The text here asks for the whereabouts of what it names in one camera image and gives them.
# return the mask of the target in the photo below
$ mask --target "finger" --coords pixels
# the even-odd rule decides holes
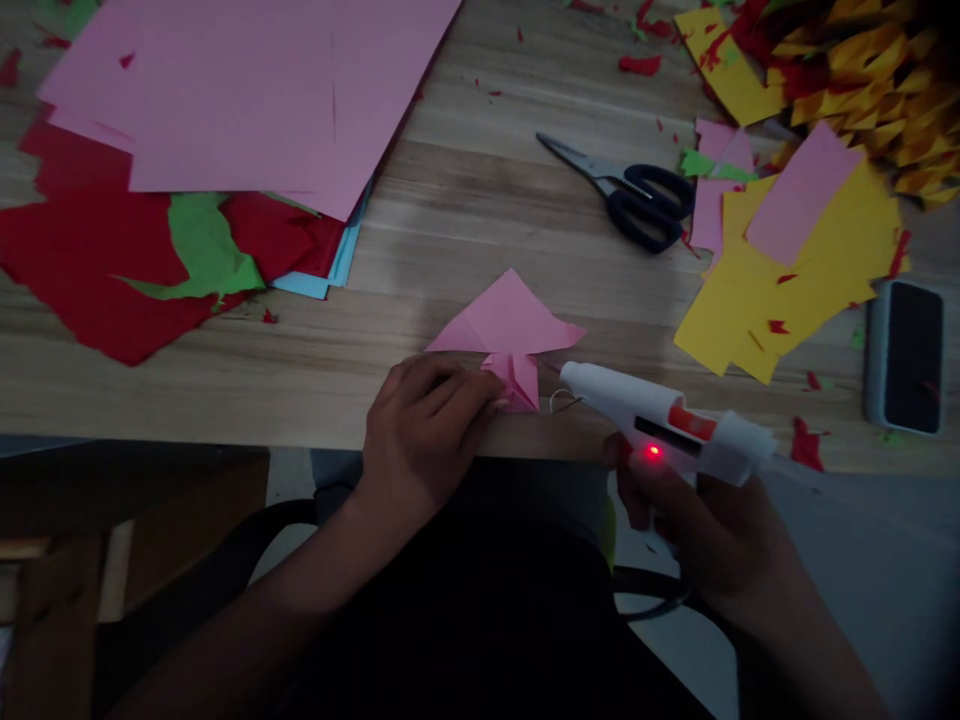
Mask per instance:
[[[437,380],[463,371],[463,365],[443,355],[423,355],[410,363],[396,397],[404,407],[410,407],[427,396]]]
[[[490,429],[490,424],[505,404],[505,400],[488,401],[480,413],[474,417],[473,422],[470,423],[467,431],[463,434],[463,441],[460,443],[460,457],[465,467],[469,467],[470,463],[473,462],[473,459],[477,456],[480,445],[483,443],[483,438],[486,437],[487,431]]]
[[[460,370],[441,381],[437,388],[417,403],[417,409],[423,413],[423,417],[433,417],[440,412],[443,406],[450,401],[450,398],[457,394],[457,391],[467,381],[467,377],[466,370]]]
[[[646,463],[635,453],[630,469],[640,489],[676,533],[678,544],[691,552],[721,551],[732,540],[720,521],[677,472],[664,463]]]
[[[650,527],[650,503],[633,472],[625,465],[617,468],[617,495],[627,510],[630,527],[646,530]]]
[[[629,448],[627,439],[620,433],[614,433],[603,441],[603,466],[607,470],[613,470],[623,464],[624,446]]]
[[[403,376],[407,372],[408,365],[406,363],[407,361],[404,360],[399,365],[394,365],[390,368],[386,380],[383,381],[383,385],[380,387],[380,392],[377,393],[377,397],[373,401],[375,406],[383,405],[396,394],[397,388],[400,387]]]
[[[456,394],[433,416],[445,432],[462,443],[467,428],[488,402],[498,400],[503,383],[492,372],[467,373],[467,379]]]

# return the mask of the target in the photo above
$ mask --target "stack of paper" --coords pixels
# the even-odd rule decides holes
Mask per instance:
[[[47,202],[0,213],[0,263],[129,364],[265,284],[325,298],[459,4],[109,0],[39,90]]]
[[[725,137],[740,142],[732,128],[697,127],[714,159],[728,152]],[[699,181],[691,244],[714,263],[675,342],[717,375],[733,363],[768,384],[782,356],[874,297],[871,280],[909,268],[908,234],[863,149],[847,149],[826,123],[780,175],[724,182]]]

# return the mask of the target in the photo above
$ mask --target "folded pink paper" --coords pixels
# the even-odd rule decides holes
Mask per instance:
[[[330,18],[339,4],[144,3],[131,65],[138,92],[130,189],[291,191],[329,182]]]
[[[827,123],[818,123],[750,222],[749,243],[793,267],[830,200],[862,159],[860,153],[847,149]]]
[[[537,364],[530,355],[575,345],[583,328],[553,316],[513,269],[451,320],[428,352],[491,353],[483,367],[503,380],[508,412],[539,412]]]

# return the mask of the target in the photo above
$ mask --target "green paper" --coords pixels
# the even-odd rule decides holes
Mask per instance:
[[[190,279],[173,287],[120,278],[135,290],[158,300],[224,295],[262,290],[265,285],[254,259],[240,252],[230,225],[219,210],[227,199],[222,193],[184,193],[171,196],[167,218],[177,257]]]
[[[867,333],[863,328],[857,328],[853,331],[850,338],[850,347],[854,350],[863,350],[867,346]]]
[[[799,5],[800,3],[805,1],[806,0],[770,0],[770,2],[767,3],[767,6],[760,13],[760,17],[766,17],[770,13],[774,13],[777,10],[783,10],[784,8],[790,7],[791,5]]]
[[[741,170],[740,168],[730,165],[729,163],[724,163],[720,166],[720,169],[717,170],[716,174],[711,175],[712,180],[733,180],[734,182],[753,182],[754,180],[759,180],[760,176],[756,173],[747,172],[746,170]]]
[[[684,177],[709,177],[711,180],[732,180],[734,182],[752,182],[759,180],[756,173],[741,170],[738,167],[724,163],[715,175],[713,169],[716,163],[693,148],[684,148],[680,153],[680,172]]]
[[[643,42],[646,42],[646,41],[649,39],[649,38],[647,37],[647,34],[646,34],[643,30],[641,30],[640,28],[637,27],[637,19],[636,19],[636,18],[631,18],[631,19],[630,19],[630,29],[633,30],[633,34],[636,35],[636,36],[637,36],[638,38],[640,38],[641,40],[643,40]]]
[[[885,448],[898,450],[907,444],[907,438],[903,435],[903,433],[898,433],[896,430],[891,430],[880,438],[880,444]]]
[[[40,0],[38,21],[44,29],[67,40],[76,40],[100,4],[99,0],[73,0],[69,4],[63,0]]]
[[[716,165],[713,160],[693,148],[684,148],[680,152],[680,172],[684,177],[703,177],[713,172]]]

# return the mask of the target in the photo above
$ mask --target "pink origami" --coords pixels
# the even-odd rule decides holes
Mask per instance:
[[[451,320],[427,352],[490,353],[482,367],[503,380],[506,412],[540,412],[535,353],[562,350],[587,334],[553,316],[513,269]]]

